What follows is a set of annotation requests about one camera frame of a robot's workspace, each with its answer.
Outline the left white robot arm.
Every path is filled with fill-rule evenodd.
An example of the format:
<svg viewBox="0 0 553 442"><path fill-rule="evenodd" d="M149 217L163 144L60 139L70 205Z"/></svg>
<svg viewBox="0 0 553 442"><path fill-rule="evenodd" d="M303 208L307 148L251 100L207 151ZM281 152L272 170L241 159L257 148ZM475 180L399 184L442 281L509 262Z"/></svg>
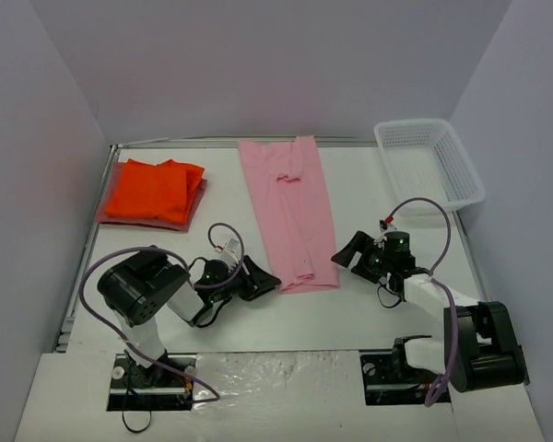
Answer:
<svg viewBox="0 0 553 442"><path fill-rule="evenodd" d="M233 242L217 259L203 259L203 273L193 284L181 265L152 250L139 251L100 278L97 288L135 347L127 353L135 361L134 374L145 384L156 385L167 374L162 357L167 351L155 321L160 309L167 307L187 325L204 329L234 297L249 302L281 285L247 255L238 264L238 248Z"/></svg>

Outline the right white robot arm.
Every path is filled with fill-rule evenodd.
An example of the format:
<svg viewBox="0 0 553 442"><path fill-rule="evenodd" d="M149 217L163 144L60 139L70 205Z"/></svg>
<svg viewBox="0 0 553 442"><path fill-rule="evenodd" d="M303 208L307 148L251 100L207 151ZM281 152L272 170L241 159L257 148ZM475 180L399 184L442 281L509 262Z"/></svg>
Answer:
<svg viewBox="0 0 553 442"><path fill-rule="evenodd" d="M418 266L405 231L378 238L359 231L331 260L441 324L440 340L421 335L394 341L390 367L397 378L410 380L428 371L440 376L437 388L459 392L526 382L523 348L507 307L466 296Z"/></svg>

